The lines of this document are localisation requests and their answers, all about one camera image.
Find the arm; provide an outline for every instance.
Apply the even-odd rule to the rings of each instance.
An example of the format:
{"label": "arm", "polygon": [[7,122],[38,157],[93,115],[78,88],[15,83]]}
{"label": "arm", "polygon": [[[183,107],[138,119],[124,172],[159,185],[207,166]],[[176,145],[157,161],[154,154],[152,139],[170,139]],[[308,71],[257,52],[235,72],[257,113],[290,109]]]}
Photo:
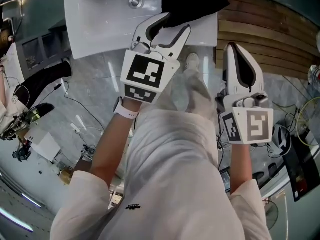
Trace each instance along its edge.
{"label": "arm", "polygon": [[230,166],[230,194],[250,180],[252,180],[250,145],[233,144]]}
{"label": "arm", "polygon": [[243,226],[246,240],[271,240],[257,181],[252,178],[250,145],[232,145],[230,202]]}
{"label": "arm", "polygon": [[[122,106],[139,111],[141,102],[124,99]],[[96,148],[90,173],[76,171],[68,198],[56,215],[51,240],[87,240],[101,230],[110,212],[109,189],[120,164],[133,120],[119,114],[113,116]]]}
{"label": "arm", "polygon": [[[122,106],[138,112],[141,102],[124,99]],[[121,162],[133,120],[119,114],[114,115],[100,139],[92,160],[90,173],[104,180],[108,187]]]}
{"label": "arm", "polygon": [[5,79],[4,79],[4,71],[0,71],[0,101],[7,107],[7,99],[6,99],[6,88],[5,88]]}

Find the logo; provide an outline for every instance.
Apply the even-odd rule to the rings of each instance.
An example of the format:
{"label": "logo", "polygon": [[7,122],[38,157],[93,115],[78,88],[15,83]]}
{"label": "logo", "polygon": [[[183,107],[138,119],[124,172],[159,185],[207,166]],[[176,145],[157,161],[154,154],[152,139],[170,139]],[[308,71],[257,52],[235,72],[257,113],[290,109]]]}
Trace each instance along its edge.
{"label": "logo", "polygon": [[247,111],[248,141],[263,141],[269,138],[267,111]]}
{"label": "logo", "polygon": [[229,141],[239,142],[241,141],[238,127],[233,113],[227,114],[222,117],[226,132],[228,133]]}
{"label": "logo", "polygon": [[125,209],[135,210],[135,209],[140,209],[140,208],[141,208],[141,206],[140,206],[139,204],[130,204],[130,205],[128,205],[128,207],[125,208]]}
{"label": "logo", "polygon": [[165,63],[156,59],[135,55],[127,80],[159,88]]}
{"label": "logo", "polygon": [[148,103],[152,103],[157,95],[156,92],[144,90],[127,84],[124,85],[124,94],[126,97]]}

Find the white sleeve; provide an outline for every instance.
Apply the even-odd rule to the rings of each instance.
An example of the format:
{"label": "white sleeve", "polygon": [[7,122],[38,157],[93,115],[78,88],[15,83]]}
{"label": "white sleeve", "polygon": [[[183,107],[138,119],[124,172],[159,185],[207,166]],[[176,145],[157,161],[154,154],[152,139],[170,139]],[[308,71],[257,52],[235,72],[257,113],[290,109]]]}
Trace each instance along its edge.
{"label": "white sleeve", "polygon": [[109,188],[104,180],[76,171],[69,185],[67,200],[53,221],[50,239],[91,239],[108,214],[109,198]]}
{"label": "white sleeve", "polygon": [[230,202],[239,217],[246,240],[271,240],[260,190],[255,179],[242,184]]}

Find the sink drain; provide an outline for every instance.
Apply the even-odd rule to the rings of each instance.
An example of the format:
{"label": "sink drain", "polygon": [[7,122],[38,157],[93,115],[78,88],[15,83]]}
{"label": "sink drain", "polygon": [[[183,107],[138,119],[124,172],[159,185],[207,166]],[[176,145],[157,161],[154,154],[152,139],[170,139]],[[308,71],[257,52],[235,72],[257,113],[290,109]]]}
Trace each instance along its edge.
{"label": "sink drain", "polygon": [[132,9],[138,9],[142,6],[143,0],[129,0],[129,6]]}

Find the hand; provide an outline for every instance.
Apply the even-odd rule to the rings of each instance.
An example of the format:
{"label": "hand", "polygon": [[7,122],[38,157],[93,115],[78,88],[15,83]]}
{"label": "hand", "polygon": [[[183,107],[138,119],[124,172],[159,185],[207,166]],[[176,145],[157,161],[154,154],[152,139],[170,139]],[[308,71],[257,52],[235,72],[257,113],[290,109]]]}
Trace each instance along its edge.
{"label": "hand", "polygon": [[141,101],[137,101],[126,97],[123,98],[122,106],[132,112],[138,112],[140,110],[141,105]]}

